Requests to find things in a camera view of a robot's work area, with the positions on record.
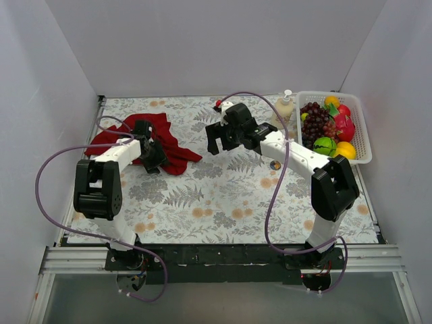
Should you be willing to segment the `red t-shirt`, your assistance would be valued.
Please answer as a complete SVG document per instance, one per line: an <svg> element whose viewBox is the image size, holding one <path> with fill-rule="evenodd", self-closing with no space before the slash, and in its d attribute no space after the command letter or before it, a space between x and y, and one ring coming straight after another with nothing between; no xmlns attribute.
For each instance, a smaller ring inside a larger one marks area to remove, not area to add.
<svg viewBox="0 0 432 324"><path fill-rule="evenodd" d="M152 133L152 139L157 139L161 143L167 155L168 163L162 166L162 169L166 173L173 176L182 175L186 171L189 161L196 163L202 159L200 155L192 152L188 148L181 148L178 145L177 138L170 132L171 122L168 121L165 113L132 114L125 118L124 123L132 130L138 120L151 122L155 127ZM108 131L102 131L93 138L91 145L115 143L120 138L120 135L110 133L110 131L129 133L130 131L125 125L122 124L120 127L111 126L108 128Z"/></svg>

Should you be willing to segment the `round brooch badge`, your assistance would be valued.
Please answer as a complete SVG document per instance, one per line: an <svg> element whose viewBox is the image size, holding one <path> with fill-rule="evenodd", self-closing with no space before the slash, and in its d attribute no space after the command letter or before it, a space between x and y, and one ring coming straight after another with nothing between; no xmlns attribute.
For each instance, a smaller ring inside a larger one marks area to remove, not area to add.
<svg viewBox="0 0 432 324"><path fill-rule="evenodd" d="M279 161L270 162L270 168L272 170L279 170L281 168L281 163Z"/></svg>

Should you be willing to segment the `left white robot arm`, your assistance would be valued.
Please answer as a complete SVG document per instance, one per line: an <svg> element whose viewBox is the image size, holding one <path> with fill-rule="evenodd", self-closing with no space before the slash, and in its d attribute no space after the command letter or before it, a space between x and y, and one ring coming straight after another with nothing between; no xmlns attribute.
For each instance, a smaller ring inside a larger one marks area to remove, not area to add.
<svg viewBox="0 0 432 324"><path fill-rule="evenodd" d="M122 209L121 172L133 161L142 164L148 174L158 174L168 159L155 126L138 120L131 136L116 140L104 153L77 163L74 184L74 209L97 225L108 237L108 247L121 251L120 261L127 269L138 269L144 260L134 246L137 235L127 224Z"/></svg>

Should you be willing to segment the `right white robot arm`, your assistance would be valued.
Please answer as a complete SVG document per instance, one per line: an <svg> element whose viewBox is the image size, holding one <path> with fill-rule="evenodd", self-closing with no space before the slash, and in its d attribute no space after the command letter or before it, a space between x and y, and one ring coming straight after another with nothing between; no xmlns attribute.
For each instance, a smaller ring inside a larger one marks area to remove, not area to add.
<svg viewBox="0 0 432 324"><path fill-rule="evenodd" d="M291 169L310 184L310 201L315 211L313 230L306 239L306 262L321 268L330 260L329 250L339 239L340 223L359 197L359 189L347 158L334 158L316 153L289 139L268 123L258 124L243 104L218 101L214 110L219 122L205 128L207 150L212 155L243 146L255 153L278 161L282 169Z"/></svg>

